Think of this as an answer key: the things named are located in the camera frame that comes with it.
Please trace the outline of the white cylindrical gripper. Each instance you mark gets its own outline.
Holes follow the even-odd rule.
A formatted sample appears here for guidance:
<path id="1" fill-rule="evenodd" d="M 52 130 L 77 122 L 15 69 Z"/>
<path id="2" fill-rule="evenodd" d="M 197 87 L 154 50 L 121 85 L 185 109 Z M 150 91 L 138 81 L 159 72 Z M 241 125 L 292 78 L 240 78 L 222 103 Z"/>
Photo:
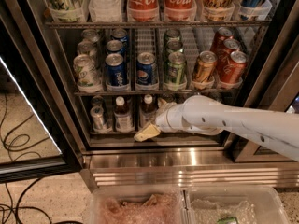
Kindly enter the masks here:
<path id="1" fill-rule="evenodd" d="M 146 124 L 135 134 L 134 139 L 137 142 L 143 142 L 158 136 L 161 131 L 165 133 L 174 133 L 181 130 L 182 105 L 178 105 L 174 102 L 167 102 L 163 98 L 158 98 L 158 110 L 155 124 Z"/>

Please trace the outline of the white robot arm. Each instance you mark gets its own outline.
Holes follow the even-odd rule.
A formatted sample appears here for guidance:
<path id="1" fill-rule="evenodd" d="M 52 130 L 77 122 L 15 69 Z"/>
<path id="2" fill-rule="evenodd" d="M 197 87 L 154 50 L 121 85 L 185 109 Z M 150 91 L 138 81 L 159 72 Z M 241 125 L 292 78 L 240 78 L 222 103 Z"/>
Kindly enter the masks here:
<path id="1" fill-rule="evenodd" d="M 154 121 L 135 134 L 143 142 L 160 133 L 234 133 L 291 160 L 299 161 L 299 115 L 222 104 L 194 95 L 182 104 L 166 103 Z"/>

